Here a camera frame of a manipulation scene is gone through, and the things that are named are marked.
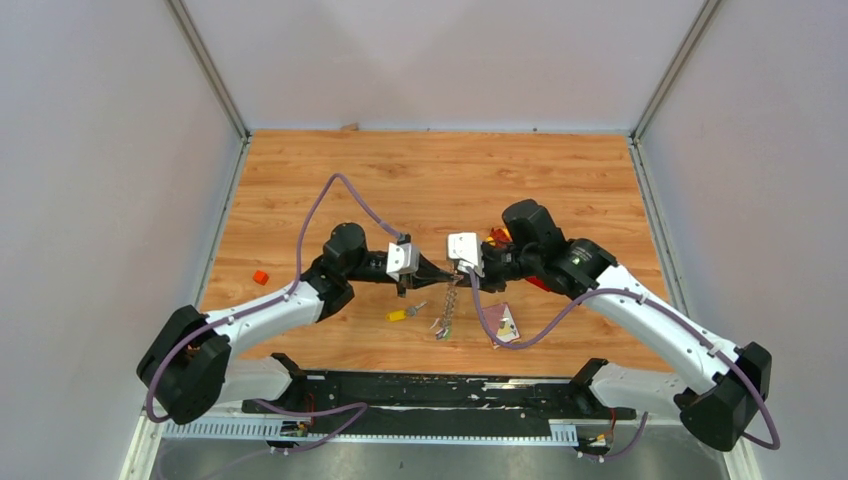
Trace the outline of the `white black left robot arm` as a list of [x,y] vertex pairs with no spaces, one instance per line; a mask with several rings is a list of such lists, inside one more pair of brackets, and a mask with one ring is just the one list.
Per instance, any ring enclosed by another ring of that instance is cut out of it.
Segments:
[[273,357],[244,360],[243,352],[337,314],[353,300],[356,282],[390,284],[404,295],[453,278],[421,255],[408,235],[371,251],[360,225],[339,224],[321,255],[289,285],[235,307],[202,313],[185,305],[169,316],[136,369],[147,388],[148,417],[184,425],[219,403],[254,399],[296,412],[307,389],[293,368]]

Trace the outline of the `key with yellow tag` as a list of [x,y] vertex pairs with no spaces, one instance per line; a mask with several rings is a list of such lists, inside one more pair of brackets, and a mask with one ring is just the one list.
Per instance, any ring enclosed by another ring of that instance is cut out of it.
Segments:
[[423,301],[419,304],[412,305],[405,309],[391,311],[386,314],[385,319],[390,323],[403,321],[407,318],[416,316],[421,309],[428,305],[428,301]]

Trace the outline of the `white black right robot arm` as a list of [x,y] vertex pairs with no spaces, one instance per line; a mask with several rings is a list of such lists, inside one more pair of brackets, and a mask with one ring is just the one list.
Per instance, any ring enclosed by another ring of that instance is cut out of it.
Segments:
[[777,450],[781,439],[766,406],[772,356],[762,345],[725,339],[654,294],[607,250],[587,238],[567,238],[548,209],[533,199],[502,214],[508,240],[491,244],[473,232],[447,238],[447,257],[459,284],[480,309],[483,291],[502,292],[510,281],[532,280],[569,304],[535,337],[511,344],[529,348],[584,306],[615,322],[659,355],[671,372],[589,360],[572,379],[571,403],[584,417],[627,408],[677,418],[703,444],[722,452],[740,439]]

